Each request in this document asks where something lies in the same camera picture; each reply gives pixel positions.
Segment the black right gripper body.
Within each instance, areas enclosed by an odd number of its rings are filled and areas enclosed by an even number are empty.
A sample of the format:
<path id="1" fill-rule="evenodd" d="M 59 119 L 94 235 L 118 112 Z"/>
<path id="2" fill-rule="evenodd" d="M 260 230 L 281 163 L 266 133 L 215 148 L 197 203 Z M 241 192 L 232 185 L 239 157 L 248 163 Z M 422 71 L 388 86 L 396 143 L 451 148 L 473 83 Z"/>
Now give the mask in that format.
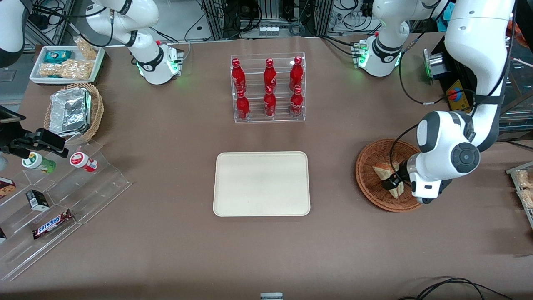
<path id="1" fill-rule="evenodd" d="M 15 148 L 12 142 L 17 142 L 19 138 L 24 139 L 25 135 L 29 133 L 28 130 L 22 128 L 20 123 L 6 123 L 0 124 L 0 148 L 4 154 L 13 155 L 29 155 L 29 150 L 23 148 Z"/>

